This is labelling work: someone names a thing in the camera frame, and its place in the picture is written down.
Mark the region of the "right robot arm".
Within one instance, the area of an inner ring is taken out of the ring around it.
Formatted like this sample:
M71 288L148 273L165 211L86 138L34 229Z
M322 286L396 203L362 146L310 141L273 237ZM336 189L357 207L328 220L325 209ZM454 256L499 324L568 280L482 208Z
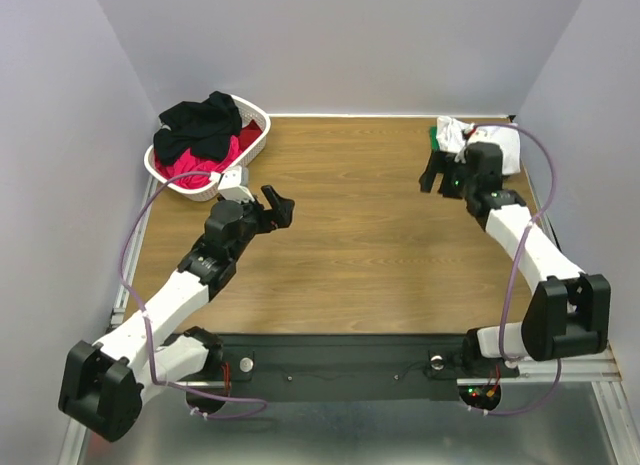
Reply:
M524 318L468 331L460 351L463 369L482 375L496 359L538 362L594 355L608 342L611 286L601 274L588 274L566 258L536 224L523 197L504 186L498 145L469 145L463 160L432 151L419 179L428 193L438 182L445 198L465 202L468 213L513 261L512 274L524 277L532 297Z

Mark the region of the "white t-shirt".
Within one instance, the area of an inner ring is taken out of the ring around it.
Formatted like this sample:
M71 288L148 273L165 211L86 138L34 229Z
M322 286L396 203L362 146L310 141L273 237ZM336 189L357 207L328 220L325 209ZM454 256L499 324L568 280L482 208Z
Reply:
M440 145L440 150L446 153L454 155L455 159L459 161L462 158L462 153L468 144L463 137L463 131L471 124L460 121L450 116L438 116L436 119L437 127L437 139ZM487 142L497 144L503 153L503 176L517 175L521 171L520 167L520 137L516 130L502 126L487 126L484 127L488 132L488 138L486 140L477 142Z

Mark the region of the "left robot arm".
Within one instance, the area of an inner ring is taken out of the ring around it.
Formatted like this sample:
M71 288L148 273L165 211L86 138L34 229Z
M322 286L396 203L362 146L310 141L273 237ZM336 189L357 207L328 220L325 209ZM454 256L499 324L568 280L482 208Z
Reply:
M269 185L261 190L265 204L244 186L223 190L203 234L159 291L96 342L79 341L71 348L58 399L62 413L114 442L164 389L179 389L180 380L194 373L210 379L221 371L223 356L211 334L169 337L224 289L255 236L291 225L294 200Z

